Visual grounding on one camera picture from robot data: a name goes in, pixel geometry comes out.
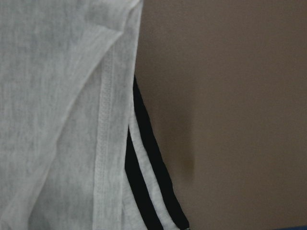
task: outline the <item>garment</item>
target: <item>garment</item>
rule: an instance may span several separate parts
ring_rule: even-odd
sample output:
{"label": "garment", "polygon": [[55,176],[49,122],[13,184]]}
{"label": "garment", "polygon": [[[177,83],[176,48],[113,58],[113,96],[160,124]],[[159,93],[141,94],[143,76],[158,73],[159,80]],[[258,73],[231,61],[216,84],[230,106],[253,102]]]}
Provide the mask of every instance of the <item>garment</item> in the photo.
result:
{"label": "garment", "polygon": [[151,229],[146,189],[156,222],[188,227],[133,115],[142,4],[0,1],[0,230]]}

